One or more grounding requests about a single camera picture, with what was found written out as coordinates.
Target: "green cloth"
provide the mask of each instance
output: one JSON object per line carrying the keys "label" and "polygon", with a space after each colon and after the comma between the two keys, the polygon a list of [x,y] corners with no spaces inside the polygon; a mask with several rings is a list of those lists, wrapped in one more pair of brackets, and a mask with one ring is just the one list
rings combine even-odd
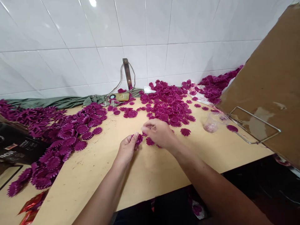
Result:
{"label": "green cloth", "polygon": [[[133,88],[131,90],[132,97],[139,97],[141,88]],[[8,99],[7,102],[13,106],[20,106],[21,108],[37,108],[37,107],[49,107],[56,106],[58,109],[74,108],[79,105],[89,105],[92,102],[99,104],[104,103],[105,106],[110,105],[107,101],[108,95],[90,95],[87,97],[54,97],[54,98],[26,98],[26,99]]]}

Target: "red wrapper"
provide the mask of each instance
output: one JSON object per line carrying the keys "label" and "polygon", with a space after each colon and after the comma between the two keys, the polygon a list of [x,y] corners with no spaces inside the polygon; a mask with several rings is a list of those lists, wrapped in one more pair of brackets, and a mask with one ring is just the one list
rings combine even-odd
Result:
{"label": "red wrapper", "polygon": [[32,224],[35,216],[37,215],[38,210],[30,210],[26,213],[25,217],[21,221],[20,225],[29,225]]}
{"label": "red wrapper", "polygon": [[23,208],[20,210],[20,212],[18,213],[18,215],[20,213],[26,212],[28,210],[30,210],[32,207],[34,207],[36,204],[38,204],[40,201],[44,200],[46,195],[48,193],[47,191],[44,191],[40,194],[38,194],[37,196],[33,197],[32,199],[30,199],[28,202],[25,203],[25,205],[23,206]]}

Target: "white tile wall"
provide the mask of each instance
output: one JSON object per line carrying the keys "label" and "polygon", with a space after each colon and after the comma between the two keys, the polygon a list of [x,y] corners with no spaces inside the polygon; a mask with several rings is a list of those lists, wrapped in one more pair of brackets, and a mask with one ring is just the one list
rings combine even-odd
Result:
{"label": "white tile wall", "polygon": [[136,87],[199,82],[244,64],[291,2],[0,0],[0,98],[107,94],[123,58]]}

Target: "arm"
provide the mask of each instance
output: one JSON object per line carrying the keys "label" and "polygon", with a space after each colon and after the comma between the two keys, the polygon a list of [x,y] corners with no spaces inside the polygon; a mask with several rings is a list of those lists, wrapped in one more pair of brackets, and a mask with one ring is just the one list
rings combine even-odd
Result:
{"label": "arm", "polygon": [[158,119],[149,120],[142,130],[176,158],[215,217],[226,224],[271,224],[239,189],[181,143],[167,123]]}
{"label": "arm", "polygon": [[121,189],[125,175],[129,170],[137,138],[138,133],[132,138],[129,135],[121,142],[111,169],[73,222],[73,225],[109,224],[120,199]]}

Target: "plastic cup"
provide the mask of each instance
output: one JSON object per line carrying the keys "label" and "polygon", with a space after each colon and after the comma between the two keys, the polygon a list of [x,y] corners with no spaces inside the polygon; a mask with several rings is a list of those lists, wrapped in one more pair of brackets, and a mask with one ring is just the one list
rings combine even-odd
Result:
{"label": "plastic cup", "polygon": [[229,118],[226,115],[219,112],[210,112],[203,128],[209,133],[214,133],[220,125],[227,125],[228,123]]}

